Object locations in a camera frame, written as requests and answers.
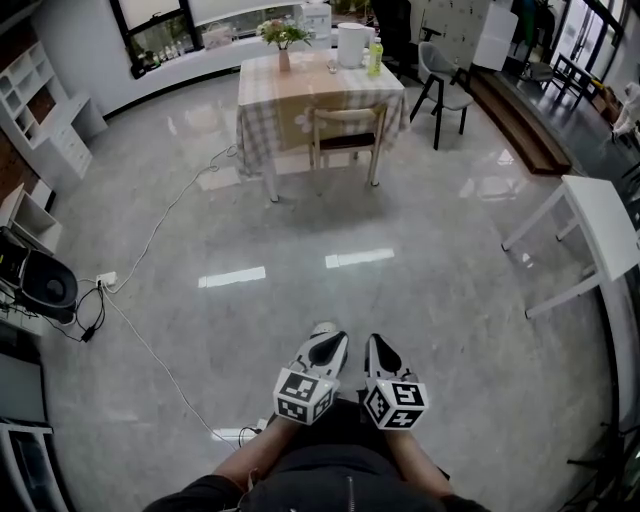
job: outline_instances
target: table leg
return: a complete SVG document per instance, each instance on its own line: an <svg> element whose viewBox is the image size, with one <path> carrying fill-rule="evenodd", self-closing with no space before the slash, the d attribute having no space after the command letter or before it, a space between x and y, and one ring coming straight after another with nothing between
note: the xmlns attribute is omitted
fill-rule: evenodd
<svg viewBox="0 0 640 512"><path fill-rule="evenodd" d="M572 288L569 288L566 292L557 295L553 299L549 299L544 301L542 304L538 304L536 307L527 309L524 314L527 318L531 319L534 316L539 315L551 308L559 306L560 304L567 302L578 295L582 295L583 293L588 292L589 290L595 288L602 282L602 276L600 272L596 272L591 277L585 279L581 283L575 285Z"/></svg>
<svg viewBox="0 0 640 512"><path fill-rule="evenodd" d="M507 238L504 242L502 242L502 249L508 251L511 246L520 240L524 236L524 234L529 231L533 225L538 222L542 216L547 213L553 206L560 200L560 198L564 195L564 185L560 185L554 192L551 194L547 200L540 205L540 207L533 213L531 217L529 217L518 229L516 229L513 234Z"/></svg>
<svg viewBox="0 0 640 512"><path fill-rule="evenodd" d="M267 187L267 192L269 193L269 199L271 199L272 202L277 203L280 198L278 197L278 191L276 188L276 165L273 159L269 159L264 166L264 183Z"/></svg>
<svg viewBox="0 0 640 512"><path fill-rule="evenodd" d="M562 239L567 236L569 233L571 233L576 226L579 224L578 222L578 218L574 217L573 219L571 219L569 221L569 224L566 225L566 227L564 229L561 229L560 231L558 231L558 233L556 234L556 238L558 239L558 242L562 242Z"/></svg>

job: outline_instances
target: plaid tablecloth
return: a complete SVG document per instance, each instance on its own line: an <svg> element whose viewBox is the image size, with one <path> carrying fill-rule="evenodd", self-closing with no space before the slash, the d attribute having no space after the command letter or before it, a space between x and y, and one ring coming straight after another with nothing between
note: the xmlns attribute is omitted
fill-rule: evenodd
<svg viewBox="0 0 640 512"><path fill-rule="evenodd" d="M329 73L327 62L336 50L291 53L291 71L281 73L278 56L245 60L240 71L237 144L239 172L253 176L279 151L308 144L312 137L310 113L372 108L386 105L382 147L389 150L400 132L409 128L404 86L382 66L380 76L367 69L340 69ZM322 127L321 137L362 133L362 123Z"/></svg>

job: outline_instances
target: electrical cable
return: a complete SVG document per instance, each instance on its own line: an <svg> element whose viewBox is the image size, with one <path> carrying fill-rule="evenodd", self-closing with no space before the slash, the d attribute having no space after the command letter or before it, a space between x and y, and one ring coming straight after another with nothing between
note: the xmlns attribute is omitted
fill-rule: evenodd
<svg viewBox="0 0 640 512"><path fill-rule="evenodd" d="M149 240L147 241L147 244L145 245L144 250L142 251L142 253L140 254L140 256L138 257L138 259L136 260L136 262L133 265L133 268L131 269L131 272L129 272L129 275L126 277L126 279L124 281L122 281L122 283L115 289L112 290L111 288L109 288L107 285L105 285L104 283L96 283L96 288L92 288L91 290L89 290L87 293L85 293L85 295L80 299L80 301L78 302L78 306L76 308L76 313L80 307L80 304L82 303L82 301L94 290L98 289L98 293L100 294L100 299L102 301L102 306L100 309L100 313L98 314L98 318L96 319L96 321L94 322L93 326L90 326L88 329L85 330L85 334L83 336L85 336L87 334L87 332L89 332L92 328L93 328L93 332L91 333L91 336L93 336L93 334L95 334L95 331L97 329L99 329L100 327L102 327L102 324L104 323L104 319L106 316L105 313L105 309L104 309L104 298L106 297L107 300L109 301L109 304L111 304L111 306L113 306L113 308L120 313L120 316L122 316L122 318L124 318L124 320L127 322L127 324L129 324L129 327L131 328L131 330L133 331L133 333L136 335L136 337L142 342L142 344L146 347L146 349L149 351L149 353L155 358L156 361L158 361L158 363L160 363L160 365L164 368L164 370L167 372L167 374L169 375L169 377L171 378L171 381L173 382L174 386L176 387L176 389L178 390L178 393L180 394L180 397L182 398L182 400L184 401L184 403L187 405L187 407L191 410L191 412L193 412L193 414L195 414L198 419L200 420L200 422L204 425L204 427L209 431L209 433L211 433L212 436L217 437L218 439L220 439L221 441L224 441L225 443L227 443L231 449L233 451L236 450L236 448L229 442L227 441L224 437L222 437L221 435L217 434L216 432L214 432L214 430L207 425L207 422L204 421L204 419L202 418L202 416L200 416L200 414L198 414L198 411L196 411L191 404L189 403L189 400L187 400L187 397L184 395L184 393L182 392L182 389L180 388L180 385L177 383L176 379L173 377L173 374L171 373L171 370L169 370L169 368L167 367L166 364L164 364L164 362L156 355L156 353L153 351L153 349L147 344L147 342L142 338L142 336L140 336L140 334L138 333L138 331L136 330L136 328L133 326L133 324L131 323L131 321L127 318L127 316L120 310L120 308L118 308L118 306L116 306L113 301L111 300L111 298L109 297L109 293L115 295L117 294L122 287L127 284L127 282L129 282L129 279L131 279L131 277L133 276L133 273L136 271L136 269L138 268L138 265L140 264L140 262L142 261L142 258L144 258L144 256L147 254L147 251L149 250L149 246L151 245L151 242L153 241L153 238L156 235L156 232L158 231L158 229L160 229L160 226L162 225L162 223L164 222L164 220L167 218L167 215L169 215L169 212L171 211L171 209L178 203L178 201L180 201L180 199L182 198L182 196L184 195L184 193L187 191L187 189L193 185L195 183L195 181L198 179L198 177L205 171L211 171L211 172L217 172L220 170L220 166L214 164L213 162L216 160L216 158L218 158L219 156L226 154L227 158L232 158L235 155L238 154L238 147L236 144L232 144L231 146L227 147L226 149L220 151L219 153L217 153L216 155L213 156L213 158L211 158L211 160L209 161L209 165L207 167L205 167L204 169L200 169L195 176L193 177L193 179L182 189L182 191L180 192L180 194L178 194L178 197L176 197L176 199L167 207L167 209L165 210L164 214L162 215L162 217L160 218L160 220L158 221L158 223L156 224L156 227L153 229L153 231L151 232L151 236L149 237ZM94 283L95 281L93 281L92 279L78 279L78 282L81 281L87 281L87 282L91 282ZM52 327L54 327L55 329L57 329L58 331L62 332L67 338L70 338L72 340L75 341L81 341L78 340L77 338L74 338L72 336L69 336L67 333L65 333L62 329L60 329L59 327L56 327L53 323L51 323L51 321L49 321L48 318L46 318L46 320L51 324ZM76 314L76 323L80 326L80 328L84 329L84 327L82 326L82 324L78 321L78 315Z"/></svg>
<svg viewBox="0 0 640 512"><path fill-rule="evenodd" d="M118 293L122 289L122 287L125 284L127 284L129 279L131 279L131 276L133 276L133 273L136 271L136 268L138 268L138 265L142 261L142 258L144 258L145 254L147 254L147 251L149 250L149 246L151 245L151 241L153 240L153 237L156 236L156 232L158 231L158 229L160 228L160 226L164 222L164 219L167 218L167 215L169 215L169 211L171 211L171 208L173 208L176 205L176 203L178 201L180 201L180 198L183 196L183 194L187 191L187 189L191 185L193 185L195 183L195 181L198 179L198 176L200 176L203 172L205 172L205 171L218 172L220 170L220 166L214 165L213 162L215 161L216 158L218 158L219 156L221 156L222 154L225 154L225 153L226 153L227 158L232 158L232 157L236 156L238 154L238 146L236 144L232 144L227 149L224 149L224 150L220 151L220 153L215 155L210 160L208 167L205 167L204 169L201 169L196 173L196 175L193 177L193 179L182 189L182 192L180 192L178 197L176 197L175 201L173 201L173 203L171 203L169 205L169 207L164 212L164 215L162 216L160 221L156 224L156 227L151 232L151 237L149 237L149 241L147 242L147 245L145 246L144 250L142 251L142 254L140 254L140 256L138 257L136 262L133 264L133 268L131 269L131 272L129 272L129 275L126 277L126 279L124 281L122 281L120 286L118 286L115 290L112 290L111 288L109 288L108 286L105 285L104 289L107 292L112 293L112 294L115 295L116 293Z"/></svg>
<svg viewBox="0 0 640 512"><path fill-rule="evenodd" d="M169 368L167 367L166 364L164 364L164 362L162 361L162 359L160 359L156 353L153 351L153 349L147 344L146 341L144 341L144 339L142 338L142 336L140 336L140 334L138 333L138 331L136 330L136 328L133 326L133 324L131 323L131 320L129 320L127 318L127 315L125 315L122 310L116 306L113 301L111 300L111 298L109 297L109 294L105 294L104 295L106 297L106 299L109 301L109 304L111 304L113 306L113 308L120 313L120 316L122 318L124 318L125 322L127 322L129 324L129 327L131 328L131 330L133 331L133 333L136 335L136 337L142 342L142 344L147 348L147 350L149 351L149 353L155 358L156 361L158 361L158 363L160 363L160 366L162 366L164 368L164 370L167 372L167 374L169 375L169 378L171 379L171 382L173 382L173 385L176 387L176 389L178 390L178 393L180 393L180 396L182 397L182 400L184 401L184 403L187 405L187 407L191 410L191 412L193 414L195 414L198 419L200 420L200 422L204 425L204 427L209 431L209 433L212 436L217 437L218 439L220 439L221 441L224 441L225 443L227 443L231 449L233 451L236 451L235 446L233 446L229 441L227 441L224 437L222 437L220 434L216 433L209 425L207 425L207 422L204 421L204 419L202 418L202 416L200 416L200 414L198 414L198 411L196 411L191 404L189 403L189 400L187 400L187 397L184 395L184 393L182 392L182 389L180 388L180 386L178 385L178 383L176 382L176 379L174 378L173 374L171 373L171 370L169 370Z"/></svg>
<svg viewBox="0 0 640 512"><path fill-rule="evenodd" d="M240 432L238 433L238 446L240 448L242 448L243 444L242 444L242 439L243 439L243 435L244 435L244 431L245 430L251 430L255 435L258 435L260 432L262 432L261 430L258 429L258 427L242 427L240 429Z"/></svg>
<svg viewBox="0 0 640 512"><path fill-rule="evenodd" d="M47 322L49 322L51 324L51 327L53 327L56 331L60 331L62 334L64 334L67 338L69 338L70 340L73 341L77 341L78 343L82 343L82 340L79 340L78 338L74 338L73 336L69 336L66 332L64 332L62 329L60 329L60 327L58 327L57 325L55 325L51 320L49 320L46 316L42 315L42 318L44 318Z"/></svg>
<svg viewBox="0 0 640 512"><path fill-rule="evenodd" d="M88 292L86 292L78 301L77 305L76 305L76 317L75 317L75 323L78 324L78 327L80 327L80 329L83 330L83 334L82 336L80 336L80 339L84 342L88 342L89 340L91 340L91 338L93 338L93 336L95 335L95 333L100 329L100 327L102 327L102 325L104 324L104 320L106 318L106 312L105 312L105 307L104 307L104 291L102 290L102 287L100 286L101 283L98 283L98 286L95 286L93 288L91 288ZM91 295L93 292L97 291L98 292L98 296L100 297L100 311L98 312L98 317L95 319L95 321L93 322L93 324L91 324L88 327L85 327L84 325L82 325L82 323L80 322L80 306L82 305L82 303L84 302L84 300Z"/></svg>

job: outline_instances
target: wooden platform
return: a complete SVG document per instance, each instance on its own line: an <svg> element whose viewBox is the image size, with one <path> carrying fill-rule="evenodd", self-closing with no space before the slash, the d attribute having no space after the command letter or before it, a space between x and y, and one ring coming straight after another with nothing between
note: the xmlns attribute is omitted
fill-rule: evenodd
<svg viewBox="0 0 640 512"><path fill-rule="evenodd" d="M471 94L532 174L558 176L571 170L571 162L544 125L493 72L474 70Z"/></svg>

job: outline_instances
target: flower vase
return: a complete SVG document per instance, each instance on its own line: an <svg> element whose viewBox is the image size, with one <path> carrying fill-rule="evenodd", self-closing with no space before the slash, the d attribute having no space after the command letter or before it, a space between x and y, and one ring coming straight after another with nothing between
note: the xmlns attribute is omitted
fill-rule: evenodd
<svg viewBox="0 0 640 512"><path fill-rule="evenodd" d="M280 50L278 52L280 58L280 72L285 73L287 71L291 71L291 62L289 61L289 51L288 50Z"/></svg>

